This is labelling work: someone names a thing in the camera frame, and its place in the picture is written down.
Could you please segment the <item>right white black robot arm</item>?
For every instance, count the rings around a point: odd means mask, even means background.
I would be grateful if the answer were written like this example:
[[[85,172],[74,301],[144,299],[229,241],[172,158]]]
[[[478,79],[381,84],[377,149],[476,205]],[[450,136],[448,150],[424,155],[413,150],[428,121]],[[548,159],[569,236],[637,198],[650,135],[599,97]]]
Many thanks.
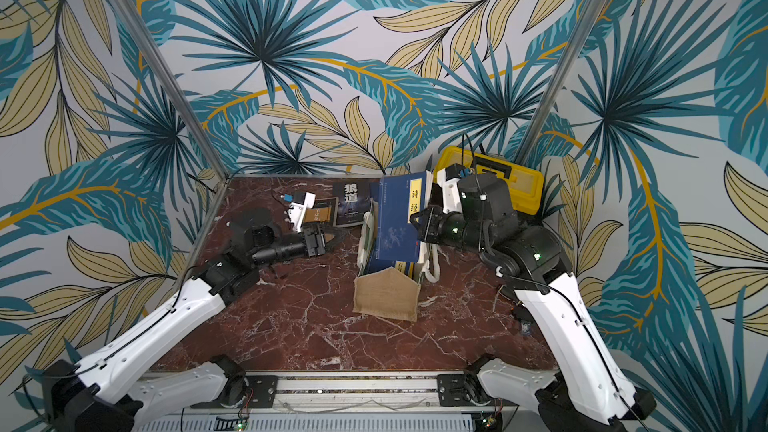
[[[550,431],[622,431],[655,409],[617,365],[592,321],[555,235],[520,222],[507,183],[472,174],[442,188],[440,205],[410,213],[421,241],[474,252],[534,322],[557,366],[534,371],[486,356],[465,371],[469,397],[535,411]]]

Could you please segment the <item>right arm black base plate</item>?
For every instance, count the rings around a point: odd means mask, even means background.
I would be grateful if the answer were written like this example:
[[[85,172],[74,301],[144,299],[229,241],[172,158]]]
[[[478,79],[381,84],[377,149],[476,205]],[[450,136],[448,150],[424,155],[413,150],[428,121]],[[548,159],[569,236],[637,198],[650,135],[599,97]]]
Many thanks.
[[[470,407],[478,406],[478,402],[470,393],[463,373],[438,374],[436,376],[437,394],[441,407]]]

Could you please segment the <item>brown cover book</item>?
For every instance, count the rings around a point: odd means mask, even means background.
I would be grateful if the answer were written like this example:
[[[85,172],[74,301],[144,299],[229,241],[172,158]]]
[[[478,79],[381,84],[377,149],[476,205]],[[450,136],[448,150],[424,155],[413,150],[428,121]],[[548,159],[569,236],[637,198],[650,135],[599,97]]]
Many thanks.
[[[325,223],[331,226],[335,226],[337,221],[337,209],[337,197],[316,199],[313,207],[307,209],[304,222]]]

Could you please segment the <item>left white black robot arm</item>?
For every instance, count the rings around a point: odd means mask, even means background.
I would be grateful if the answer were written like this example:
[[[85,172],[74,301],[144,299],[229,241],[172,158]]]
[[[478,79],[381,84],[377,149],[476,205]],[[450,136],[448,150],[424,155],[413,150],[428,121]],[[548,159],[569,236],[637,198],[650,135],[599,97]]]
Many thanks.
[[[217,256],[148,316],[76,363],[59,360],[41,375],[44,422],[56,431],[132,431],[199,404],[243,409],[254,387],[225,355],[160,379],[144,374],[201,324],[224,311],[261,279],[295,259],[321,257],[346,238],[327,223],[284,232],[270,210],[246,211],[228,224],[230,241]]]

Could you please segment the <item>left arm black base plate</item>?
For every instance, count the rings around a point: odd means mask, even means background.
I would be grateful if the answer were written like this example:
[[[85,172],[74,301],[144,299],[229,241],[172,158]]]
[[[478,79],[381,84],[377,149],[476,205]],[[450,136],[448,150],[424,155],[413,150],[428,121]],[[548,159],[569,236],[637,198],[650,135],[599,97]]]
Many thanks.
[[[193,409],[220,409],[235,412],[246,408],[269,409],[277,389],[276,375],[246,375],[229,380],[214,400],[192,405]]]

